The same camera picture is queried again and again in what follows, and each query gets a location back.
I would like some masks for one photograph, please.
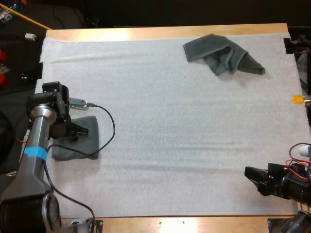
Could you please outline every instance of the orange object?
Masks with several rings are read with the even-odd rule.
[[[305,100],[303,96],[293,96],[293,102],[296,104],[304,103]]]

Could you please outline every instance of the dark gray cloth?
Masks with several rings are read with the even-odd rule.
[[[88,129],[88,135],[87,136],[80,136],[77,140],[57,140],[54,139],[53,143],[60,144],[65,147],[73,148],[75,150],[82,151],[84,153],[92,153],[94,151],[98,150],[99,146],[99,137],[98,137],[98,124],[97,119],[95,116],[86,116],[78,119],[73,119],[73,123],[82,126],[84,128]],[[80,153],[76,153],[70,150],[66,150],[60,147],[53,147],[52,150],[52,156],[57,161],[64,161],[64,160],[70,160],[70,159],[97,159],[98,153],[91,155],[91,156],[85,156]]]
[[[218,76],[237,69],[247,73],[264,74],[265,69],[239,45],[224,36],[209,34],[184,44],[188,62],[203,58]]]

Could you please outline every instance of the black cable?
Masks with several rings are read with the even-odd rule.
[[[50,175],[49,175],[49,172],[48,172],[48,167],[47,167],[47,162],[44,161],[44,164],[43,164],[43,165],[44,165],[45,174],[46,174],[46,176],[47,176],[47,178],[48,178],[48,182],[49,182],[49,184],[50,184],[52,190],[54,190],[56,193],[58,193],[59,195],[63,196],[64,198],[67,198],[68,200],[70,200],[70,201],[72,201],[72,202],[75,202],[75,203],[77,203],[77,204],[79,204],[79,205],[81,205],[81,206],[87,208],[87,209],[91,212],[91,214],[92,214],[92,216],[93,216],[92,232],[95,233],[94,230],[95,230],[96,219],[95,219],[94,211],[91,209],[91,207],[89,207],[88,205],[85,205],[85,204],[82,203],[82,202],[79,202],[78,200],[75,200],[75,199],[73,199],[73,198],[71,198],[71,197],[68,197],[67,195],[65,195],[65,194],[63,194],[61,191],[59,191],[59,190],[54,186],[54,184],[53,184],[53,182],[52,182],[52,180],[51,180],[51,178],[50,178]]]
[[[111,140],[114,138],[114,136],[115,136],[115,134],[116,134],[116,126],[115,126],[115,122],[114,122],[114,120],[113,120],[112,115],[108,112],[108,110],[106,110],[105,108],[103,108],[103,107],[101,107],[101,106],[98,106],[98,105],[96,105],[96,104],[88,103],[88,106],[101,108],[101,109],[103,109],[103,110],[110,116],[110,119],[111,119],[111,121],[112,121],[112,126],[113,126],[113,134],[112,134],[111,138],[110,138],[101,148],[99,148],[96,152],[93,152],[93,153],[84,153],[84,152],[82,152],[82,151],[75,150],[75,149],[68,148],[68,147],[64,147],[64,146],[58,145],[58,144],[51,144],[50,146],[48,146],[47,152],[49,152],[49,150],[50,150],[52,147],[61,147],[61,148],[64,148],[64,149],[66,149],[66,150],[70,150],[70,151],[74,151],[74,152],[77,152],[77,153],[81,153],[81,154],[90,156],[90,155],[93,155],[93,154],[98,153],[99,151],[101,151],[102,149],[104,149],[104,148],[111,142]],[[50,175],[49,175],[49,172],[48,172],[48,167],[47,167],[46,161],[44,161],[44,164],[43,164],[43,165],[44,165],[44,170],[45,170],[46,176],[47,176],[47,178],[48,178],[48,182],[49,182],[50,186],[52,187],[52,190],[54,190],[56,193],[58,193],[59,195],[63,196],[64,198],[67,198],[68,200],[70,200],[70,201],[72,201],[72,202],[75,202],[75,203],[77,203],[77,204],[79,204],[79,205],[81,205],[81,206],[87,208],[87,209],[92,213],[93,222],[94,222],[94,223],[93,223],[93,226],[92,226],[92,232],[95,233],[94,230],[95,230],[95,224],[96,224],[96,222],[95,222],[95,214],[94,214],[93,210],[92,210],[89,206],[83,204],[82,202],[79,202],[79,201],[77,201],[77,200],[75,200],[75,199],[73,199],[73,198],[71,198],[71,197],[69,197],[69,196],[63,194],[61,191],[59,191],[59,190],[54,186],[54,184],[53,184],[53,182],[52,182],[52,180],[51,180],[51,178],[50,178]]]
[[[52,6],[52,12],[53,12],[53,16],[60,22],[63,29],[65,29],[65,25],[64,25],[63,21],[55,14],[55,5]]]
[[[293,146],[290,148],[290,150],[289,150],[290,158],[291,158],[292,160],[296,161],[296,162],[299,161],[299,162],[308,163],[308,161],[306,161],[306,160],[300,160],[300,159],[296,159],[296,158],[292,157],[292,150],[293,150],[296,146],[299,146],[299,145],[308,145],[308,146],[311,146],[310,143],[305,143],[305,142],[300,142],[300,143],[297,143],[297,144],[293,145]]]
[[[86,155],[86,156],[91,156],[91,155],[94,155],[94,154],[100,152],[102,149],[104,149],[111,142],[111,140],[114,138],[114,136],[116,134],[116,126],[115,126],[115,122],[114,122],[114,120],[112,118],[112,115],[108,112],[108,110],[106,110],[105,108],[103,108],[101,106],[98,106],[98,105],[92,104],[92,103],[87,103],[87,104],[90,107],[97,107],[97,108],[103,109],[110,116],[110,119],[112,121],[112,126],[113,126],[113,134],[112,134],[111,138],[101,148],[99,148],[97,151],[92,152],[92,153],[84,153],[82,151],[75,150],[75,149],[72,149],[72,148],[69,148],[69,147],[65,147],[65,146],[60,145],[60,144],[51,144],[51,145],[49,145],[48,148],[47,148],[47,151],[49,151],[52,147],[60,147],[60,148],[64,148],[66,150],[70,150],[70,151],[73,151],[73,152],[76,152],[76,153],[80,153],[80,154],[83,154],[83,155]]]

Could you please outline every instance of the red wire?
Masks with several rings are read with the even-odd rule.
[[[286,160],[286,162],[285,162],[286,167],[287,167],[287,169],[288,169],[289,171],[291,171],[293,174],[295,174],[295,175],[298,176],[299,178],[303,179],[304,181],[308,181],[308,180],[309,180],[308,178],[299,175],[297,172],[295,172],[293,169],[291,169],[291,168],[287,165],[288,161],[293,161],[293,160],[292,160],[292,159],[288,159],[288,160]],[[303,162],[300,162],[300,161],[296,161],[296,162],[299,163],[299,164],[301,164],[301,165],[306,166]]]
[[[18,141],[20,143],[26,143],[27,142],[27,141],[20,140],[18,137],[16,137],[16,135],[14,135],[14,138],[15,138],[16,141]]]

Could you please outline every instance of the metal cylinder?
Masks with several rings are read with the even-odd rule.
[[[49,128],[56,120],[56,112],[48,106],[39,105],[30,113],[34,121],[26,148],[43,148],[46,150],[49,139]],[[23,153],[15,179],[4,190],[1,201],[25,196],[44,195],[51,187],[43,181],[44,160],[37,156]]]

